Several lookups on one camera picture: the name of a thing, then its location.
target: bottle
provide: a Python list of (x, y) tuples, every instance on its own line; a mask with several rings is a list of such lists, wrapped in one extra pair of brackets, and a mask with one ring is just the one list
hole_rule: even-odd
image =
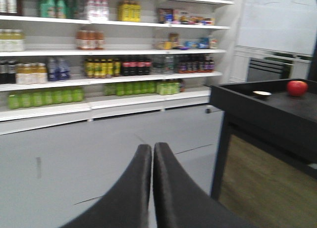
[(6, 15), (6, 0), (0, 0), (0, 15)]
[(143, 56), (140, 56), (137, 62), (137, 75), (145, 75), (145, 61)]
[(71, 2), (70, 17), (72, 19), (79, 19), (78, 1), (77, 0), (72, 0), (72, 2)]
[(103, 50), (104, 44), (105, 44), (104, 33), (102, 31), (97, 31), (96, 32), (96, 45), (95, 45), (96, 50)]
[(13, 51), (13, 36), (11, 29), (4, 30), (3, 41), (4, 51)]
[(11, 60), (8, 62), (8, 75), (7, 75), (7, 83), (9, 84), (15, 84), (16, 83), (16, 78), (15, 78), (15, 65), (16, 61)]
[(47, 17), (56, 18), (55, 0), (46, 0)]
[(43, 91), (43, 105), (53, 104), (53, 93), (51, 89)]
[(58, 68), (54, 58), (50, 57), (48, 61), (48, 81), (57, 81)]
[(40, 90), (32, 91), (32, 100), (33, 100), (33, 106), (35, 107), (40, 107), (44, 105), (42, 92)]
[(120, 76), (120, 72), (121, 72), (121, 61), (120, 61), (119, 58), (115, 58), (115, 59), (114, 59), (113, 72), (114, 72), (114, 76)]
[(24, 34), (22, 30), (15, 29), (12, 31), (12, 45), (13, 51), (24, 51), (25, 50), (25, 44), (24, 44)]
[(65, 0), (57, 0), (56, 3), (56, 17), (59, 19), (66, 18), (66, 4)]
[(9, 109), (17, 109), (20, 107), (20, 95), (17, 92), (10, 92), (8, 96)]
[(130, 69), (129, 69), (129, 75), (130, 76), (135, 76), (137, 73), (137, 61), (136, 61), (136, 57), (135, 56), (131, 56), (130, 57), (131, 61), (130, 61)]
[(38, 63), (36, 79), (37, 84), (45, 84), (48, 82), (48, 71), (44, 63)]
[(0, 84), (6, 84), (8, 77), (8, 65), (7, 61), (0, 61)]
[(122, 75), (123, 76), (128, 76), (129, 75), (129, 70), (130, 70), (130, 60), (129, 57), (126, 56), (124, 58), (124, 62), (122, 63)]

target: water bottle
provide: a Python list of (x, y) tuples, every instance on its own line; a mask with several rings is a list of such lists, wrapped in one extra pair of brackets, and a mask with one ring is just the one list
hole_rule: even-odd
[(48, 66), (48, 72), (49, 72), (48, 81), (57, 81), (58, 80), (58, 77), (57, 77), (58, 76), (58, 74), (57, 74), (58, 67), (57, 67), (57, 64), (56, 64), (54, 58), (52, 58), (52, 57), (49, 58), (47, 66)]
[(174, 56), (173, 55), (165, 55), (163, 73), (166, 75), (174, 73)]
[(58, 75), (58, 79), (60, 81), (65, 81), (69, 78), (69, 74), (67, 73), (68, 70), (68, 66), (65, 62), (65, 59), (60, 57), (58, 59), (58, 69), (59, 69), (59, 75)]

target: green bottle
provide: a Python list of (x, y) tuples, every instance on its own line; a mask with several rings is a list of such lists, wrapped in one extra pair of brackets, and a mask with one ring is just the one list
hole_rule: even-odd
[(10, 92), (8, 96), (9, 109), (16, 109), (20, 107), (20, 95), (17, 92)]
[(63, 103), (63, 91), (60, 88), (53, 90), (53, 103)]
[(42, 97), (42, 92), (40, 90), (33, 91), (32, 98), (33, 98), (33, 106), (35, 107), (43, 106), (43, 97)]
[(116, 95), (124, 96), (124, 83), (120, 82), (116, 84)]
[(74, 102), (81, 102), (84, 100), (84, 91), (81, 87), (75, 87), (72, 90), (72, 96)]
[(30, 91), (23, 91), (21, 93), (21, 107), (29, 108), (33, 106), (33, 97)]
[(141, 93), (148, 93), (148, 81), (141, 82)]
[(53, 93), (51, 89), (43, 91), (43, 105), (53, 104)]
[(141, 83), (139, 81), (133, 82), (133, 94), (141, 94)]
[(133, 95), (133, 82), (124, 83), (124, 92), (125, 95)]
[(64, 88), (62, 94), (64, 103), (71, 103), (73, 101), (73, 95), (69, 87)]

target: red apple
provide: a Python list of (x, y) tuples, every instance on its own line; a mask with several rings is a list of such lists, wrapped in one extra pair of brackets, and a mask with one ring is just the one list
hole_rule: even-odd
[(302, 96), (306, 93), (308, 85), (304, 81), (289, 81), (287, 83), (287, 91), (290, 96)]

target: yellow bottle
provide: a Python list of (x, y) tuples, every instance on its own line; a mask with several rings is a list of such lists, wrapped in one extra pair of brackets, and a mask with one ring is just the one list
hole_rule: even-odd
[(135, 22), (141, 21), (141, 6), (138, 2), (135, 2)]

